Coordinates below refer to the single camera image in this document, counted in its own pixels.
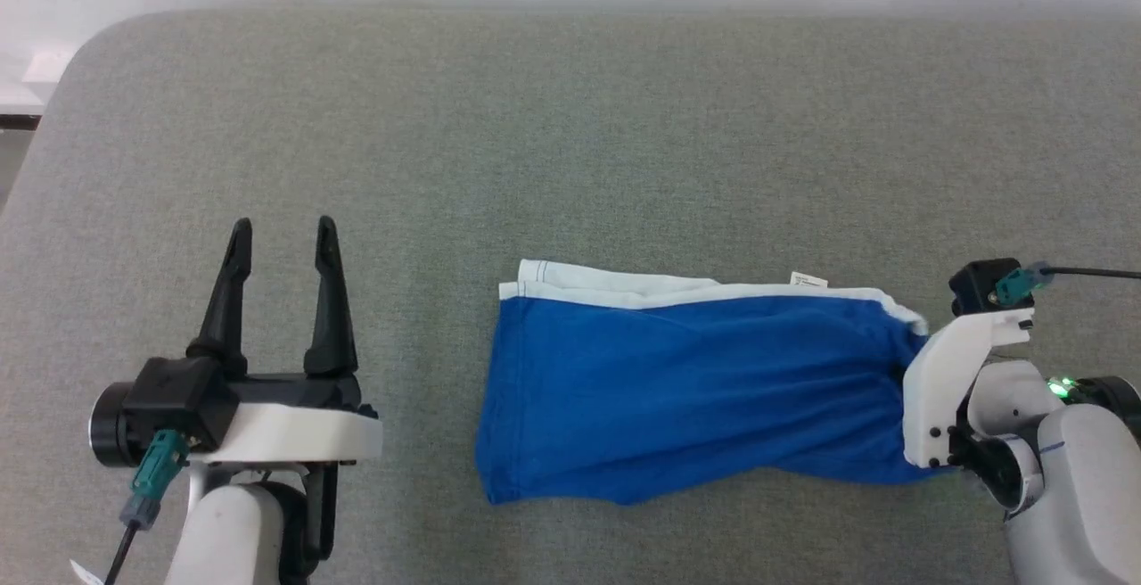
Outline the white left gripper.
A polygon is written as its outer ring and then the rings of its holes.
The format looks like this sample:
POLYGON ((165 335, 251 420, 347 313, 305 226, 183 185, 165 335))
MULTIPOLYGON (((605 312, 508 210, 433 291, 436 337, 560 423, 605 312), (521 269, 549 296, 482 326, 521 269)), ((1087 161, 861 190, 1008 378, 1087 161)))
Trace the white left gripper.
MULTIPOLYGON (((216 277, 188 358, 212 358, 225 377, 244 377, 243 289, 251 273, 252 224, 242 217, 216 277)), ((383 423, 364 403, 357 377, 357 348, 337 224, 321 216, 315 268, 319 276, 311 344, 304 374, 249 376, 230 384, 238 407, 216 450, 194 450, 191 460, 232 465, 357 462, 382 454, 383 423)))

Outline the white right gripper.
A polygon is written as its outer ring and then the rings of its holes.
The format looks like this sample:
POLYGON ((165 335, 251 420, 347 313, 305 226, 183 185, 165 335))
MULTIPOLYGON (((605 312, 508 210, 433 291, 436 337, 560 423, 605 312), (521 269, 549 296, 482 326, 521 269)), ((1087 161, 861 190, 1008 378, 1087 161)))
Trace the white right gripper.
POLYGON ((903 439, 905 460, 919 468, 949 464, 950 426, 958 406, 995 348, 1030 340, 1035 309, 965 314, 938 330, 916 355, 903 377, 903 439))

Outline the blue shorts with white trim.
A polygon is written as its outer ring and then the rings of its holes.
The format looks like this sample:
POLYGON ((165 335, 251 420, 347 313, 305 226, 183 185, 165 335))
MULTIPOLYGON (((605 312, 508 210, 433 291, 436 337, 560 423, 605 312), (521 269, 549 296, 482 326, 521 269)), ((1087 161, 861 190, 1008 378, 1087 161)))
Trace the blue shorts with white trim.
POLYGON ((489 504, 636 505, 775 468, 848 484, 905 458, 924 317, 880 289, 718 283, 523 260, 497 285, 474 442, 489 504))

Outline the left black round motor housing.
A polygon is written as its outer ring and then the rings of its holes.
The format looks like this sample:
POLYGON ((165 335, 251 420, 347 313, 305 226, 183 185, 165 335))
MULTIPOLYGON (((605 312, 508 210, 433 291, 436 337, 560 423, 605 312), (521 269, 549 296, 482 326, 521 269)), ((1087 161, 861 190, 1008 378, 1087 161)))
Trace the left black round motor housing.
POLYGON ((105 468, 137 466, 137 446, 131 442, 123 403, 131 382, 107 385, 94 403, 88 422, 88 442, 94 458, 105 468))

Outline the grey-green fabric sofa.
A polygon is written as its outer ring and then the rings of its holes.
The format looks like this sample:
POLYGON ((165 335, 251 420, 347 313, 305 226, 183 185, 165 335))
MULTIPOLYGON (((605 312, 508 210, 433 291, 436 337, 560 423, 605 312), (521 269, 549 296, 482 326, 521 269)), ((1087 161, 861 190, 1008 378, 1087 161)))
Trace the grey-green fabric sofa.
POLYGON ((491 507, 474 432, 521 259, 884 290, 992 257, 1141 269, 1141 21, 155 13, 70 60, 0 211, 0 585, 105 572, 94 400, 197 334, 254 228, 243 349, 300 369, 335 219, 385 452, 321 585, 1012 585, 965 476, 758 470, 491 507))

